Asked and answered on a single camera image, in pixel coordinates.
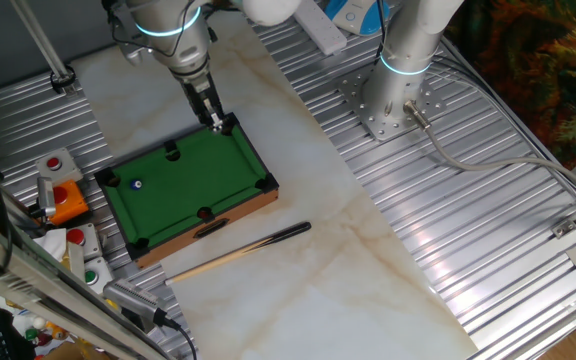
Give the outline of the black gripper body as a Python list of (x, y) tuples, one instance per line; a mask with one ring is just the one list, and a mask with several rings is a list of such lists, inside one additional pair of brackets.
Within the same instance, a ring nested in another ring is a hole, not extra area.
[(221, 117), (221, 102), (209, 72), (182, 74), (180, 83), (195, 115), (201, 123), (211, 123), (210, 114)]

